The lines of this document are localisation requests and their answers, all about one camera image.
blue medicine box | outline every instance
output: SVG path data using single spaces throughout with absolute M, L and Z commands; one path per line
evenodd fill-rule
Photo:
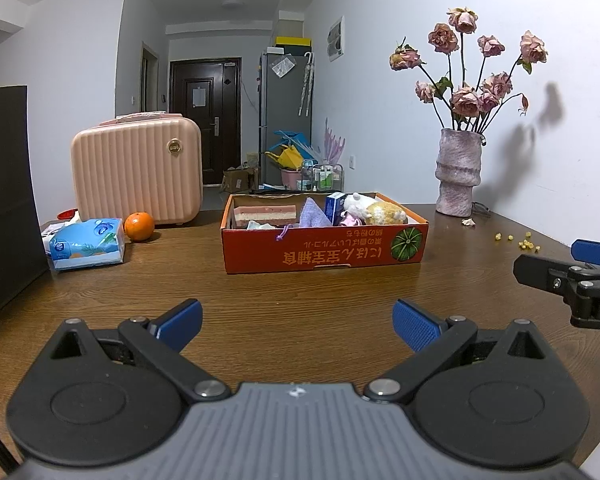
M 324 214 L 331 221 L 331 225 L 337 226 L 342 220 L 341 213 L 344 209 L 344 193 L 331 193 L 324 202 Z

vase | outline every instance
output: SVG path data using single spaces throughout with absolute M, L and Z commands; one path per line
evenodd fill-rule
M 436 211 L 450 216 L 470 216 L 474 186 L 480 184 L 482 137 L 475 132 L 442 129 L 436 178 L 440 196 Z

wooden table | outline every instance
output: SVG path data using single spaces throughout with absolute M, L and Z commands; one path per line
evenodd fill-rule
M 65 318 L 113 328 L 196 297 L 205 321 L 183 354 L 232 387 L 247 380 L 352 381 L 360 388 L 410 355 L 392 329 L 391 312 L 397 298 L 411 298 L 439 317 L 464 314 L 483 328 L 534 320 L 589 400 L 589 429 L 576 455 L 581 463 L 600 440 L 600 331 L 570 326 L 559 297 L 516 283 L 511 267 L 524 226 L 494 215 L 476 216 L 477 226 L 466 228 L 432 205 L 413 209 L 432 224 L 421 264 L 228 276 L 220 212 L 203 212 L 189 226 L 161 229 L 158 239 L 128 246 L 123 265 L 47 273 L 0 312 L 0 437 L 15 452 L 6 404 Z M 504 239 L 494 241 L 496 232 Z M 532 239 L 545 256 L 569 257 L 557 242 Z

red bowl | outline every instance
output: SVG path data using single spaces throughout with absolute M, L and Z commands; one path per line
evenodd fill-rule
M 58 215 L 58 220 L 63 220 L 63 221 L 71 220 L 71 218 L 74 217 L 76 211 L 78 211 L 78 210 L 77 209 L 67 209 L 66 211 L 62 211 Z

purple string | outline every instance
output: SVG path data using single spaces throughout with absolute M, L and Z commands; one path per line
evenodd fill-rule
M 284 228 L 284 229 L 282 229 L 282 232 L 281 232 L 281 233 L 280 233 L 278 236 L 276 236 L 276 241 L 277 241 L 277 242 L 281 242 L 281 241 L 282 241 L 282 238 L 284 238 L 284 237 L 285 237 L 285 235 L 286 235 L 286 232 L 287 232 L 287 231 L 289 231 L 289 229 L 291 229 L 292 227 L 293 227 L 293 226 L 292 226 L 291 224 L 287 224 L 287 225 L 285 225 L 285 228 Z

